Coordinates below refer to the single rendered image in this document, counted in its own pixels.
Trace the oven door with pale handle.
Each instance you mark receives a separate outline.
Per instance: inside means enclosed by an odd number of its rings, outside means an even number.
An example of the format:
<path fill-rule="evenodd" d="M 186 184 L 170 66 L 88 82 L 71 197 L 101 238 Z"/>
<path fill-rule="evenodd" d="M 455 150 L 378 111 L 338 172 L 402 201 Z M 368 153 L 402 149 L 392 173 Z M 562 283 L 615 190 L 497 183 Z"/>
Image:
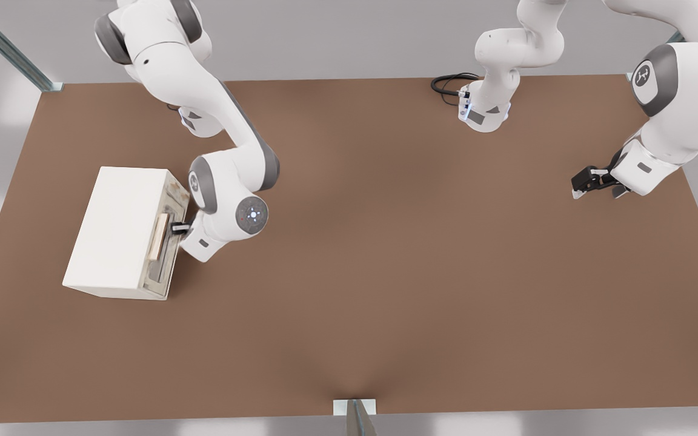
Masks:
<path fill-rule="evenodd" d="M 169 170 L 159 170 L 157 207 L 151 238 L 145 254 L 141 285 L 150 300 L 166 300 L 178 254 L 180 235 L 171 226 L 185 220 L 189 192 Z"/>

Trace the white oven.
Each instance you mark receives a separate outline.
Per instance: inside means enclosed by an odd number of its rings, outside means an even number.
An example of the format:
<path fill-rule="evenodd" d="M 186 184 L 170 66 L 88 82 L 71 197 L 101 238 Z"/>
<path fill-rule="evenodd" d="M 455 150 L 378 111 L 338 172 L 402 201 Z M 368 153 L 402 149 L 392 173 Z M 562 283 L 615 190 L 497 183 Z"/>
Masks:
<path fill-rule="evenodd" d="M 157 168 L 100 168 L 62 284 L 94 296 L 150 300 L 141 285 Z"/>

